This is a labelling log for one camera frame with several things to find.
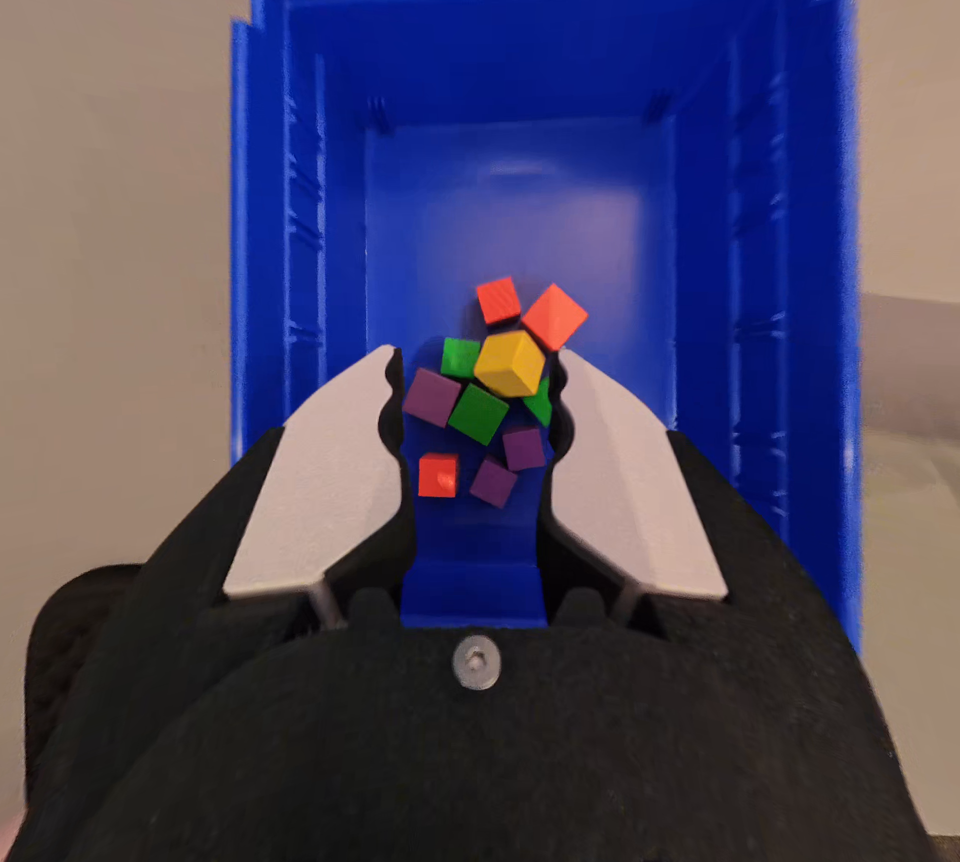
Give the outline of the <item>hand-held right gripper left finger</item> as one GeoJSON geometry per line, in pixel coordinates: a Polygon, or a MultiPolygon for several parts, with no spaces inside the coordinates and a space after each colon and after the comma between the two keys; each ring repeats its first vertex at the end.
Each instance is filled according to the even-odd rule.
{"type": "Polygon", "coordinates": [[[225,577],[228,598],[302,594],[329,628],[361,590],[399,603],[417,551],[403,369],[402,351],[382,345],[290,416],[225,577]]]}

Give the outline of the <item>blue plastic bin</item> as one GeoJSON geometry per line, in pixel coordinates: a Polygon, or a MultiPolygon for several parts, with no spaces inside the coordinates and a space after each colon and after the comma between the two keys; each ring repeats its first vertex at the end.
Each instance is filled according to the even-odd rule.
{"type": "Polygon", "coordinates": [[[861,642],[854,0],[250,0],[231,461],[482,283],[690,438],[861,642]]]}

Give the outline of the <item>yellow wooden cube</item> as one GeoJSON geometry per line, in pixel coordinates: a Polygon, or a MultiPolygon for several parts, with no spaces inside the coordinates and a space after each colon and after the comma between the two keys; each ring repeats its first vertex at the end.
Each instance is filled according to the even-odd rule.
{"type": "Polygon", "coordinates": [[[489,334],[474,364],[474,379],[504,399],[534,397],[546,355],[523,328],[489,334]]]}

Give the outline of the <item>purple wooden cube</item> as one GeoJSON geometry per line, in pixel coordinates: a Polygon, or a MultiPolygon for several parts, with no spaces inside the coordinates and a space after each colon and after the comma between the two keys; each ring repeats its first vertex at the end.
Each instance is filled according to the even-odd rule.
{"type": "Polygon", "coordinates": [[[512,426],[504,430],[502,448],[510,472],[524,472],[546,465],[544,436],[538,426],[512,426]]]}
{"type": "Polygon", "coordinates": [[[487,455],[479,464],[469,487],[469,495],[493,508],[502,510],[519,481],[519,475],[509,470],[496,457],[487,455]]]}
{"type": "Polygon", "coordinates": [[[452,377],[419,367],[402,403],[402,411],[421,422],[443,429],[459,400],[462,383],[452,377]]]}

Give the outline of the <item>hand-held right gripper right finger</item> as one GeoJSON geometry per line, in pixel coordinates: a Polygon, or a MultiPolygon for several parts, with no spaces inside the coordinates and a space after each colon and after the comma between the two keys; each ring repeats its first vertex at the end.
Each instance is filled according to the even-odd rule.
{"type": "Polygon", "coordinates": [[[642,597],[721,602],[728,586],[657,415],[570,349],[549,380],[554,407],[536,517],[536,565],[552,622],[590,589],[617,623],[642,597]]]}

